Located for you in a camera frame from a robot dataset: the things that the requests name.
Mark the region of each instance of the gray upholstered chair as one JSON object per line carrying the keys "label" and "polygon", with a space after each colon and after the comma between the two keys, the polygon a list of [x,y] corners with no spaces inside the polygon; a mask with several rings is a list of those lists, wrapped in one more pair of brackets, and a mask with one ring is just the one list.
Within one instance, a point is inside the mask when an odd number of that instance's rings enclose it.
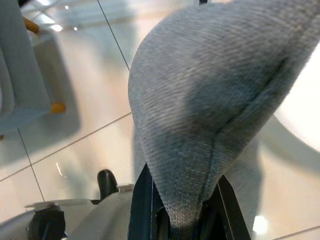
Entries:
{"label": "gray upholstered chair", "polygon": [[38,26],[24,19],[18,2],[0,1],[0,135],[44,114],[65,110],[51,103],[27,29]]}

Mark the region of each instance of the chair leg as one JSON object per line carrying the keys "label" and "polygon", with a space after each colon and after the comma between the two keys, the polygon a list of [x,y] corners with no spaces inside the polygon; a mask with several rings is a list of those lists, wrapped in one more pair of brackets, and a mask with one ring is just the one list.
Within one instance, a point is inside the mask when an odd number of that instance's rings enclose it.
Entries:
{"label": "chair leg", "polygon": [[61,102],[51,103],[51,113],[52,114],[62,114],[66,111],[66,106]]}
{"label": "chair leg", "polygon": [[39,31],[39,26],[37,24],[35,24],[33,21],[26,19],[25,17],[23,19],[24,19],[24,24],[25,24],[26,29],[37,34],[37,32]]}

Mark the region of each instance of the white tile floor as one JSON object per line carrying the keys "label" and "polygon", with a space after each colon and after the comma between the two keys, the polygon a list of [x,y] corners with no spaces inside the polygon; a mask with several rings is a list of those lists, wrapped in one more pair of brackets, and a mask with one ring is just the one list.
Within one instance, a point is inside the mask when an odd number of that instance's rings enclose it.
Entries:
{"label": "white tile floor", "polygon": [[[34,51],[51,97],[65,102],[67,111],[46,115],[0,142],[0,222],[33,202],[98,198],[96,176],[104,168],[120,184],[134,181],[129,67],[150,29],[192,4],[32,0],[22,9],[41,27],[38,35],[30,33]],[[320,154],[275,117],[227,177],[253,240],[320,239]]]}

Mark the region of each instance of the glossy tile floor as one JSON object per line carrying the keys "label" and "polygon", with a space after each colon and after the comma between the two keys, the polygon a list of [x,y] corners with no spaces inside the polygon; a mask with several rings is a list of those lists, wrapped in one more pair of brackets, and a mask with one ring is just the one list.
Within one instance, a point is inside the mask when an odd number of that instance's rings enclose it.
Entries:
{"label": "glossy tile floor", "polygon": [[[192,4],[32,0],[21,9],[41,27],[29,36],[51,98],[67,111],[46,115],[0,142],[0,222],[34,202],[99,198],[101,169],[112,170],[119,184],[134,182],[131,62],[154,25]],[[226,174],[253,240],[320,239],[320,153],[314,147],[320,142],[310,144],[286,124],[284,116],[293,114],[285,111],[288,104]]]}

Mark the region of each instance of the gray knit fabric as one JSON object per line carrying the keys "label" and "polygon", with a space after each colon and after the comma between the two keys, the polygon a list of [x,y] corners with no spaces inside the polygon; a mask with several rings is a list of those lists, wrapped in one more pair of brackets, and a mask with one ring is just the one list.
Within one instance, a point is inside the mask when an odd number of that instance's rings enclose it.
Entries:
{"label": "gray knit fabric", "polygon": [[320,39],[320,0],[182,9],[143,40],[129,100],[173,238],[195,238],[202,202],[288,93]]}

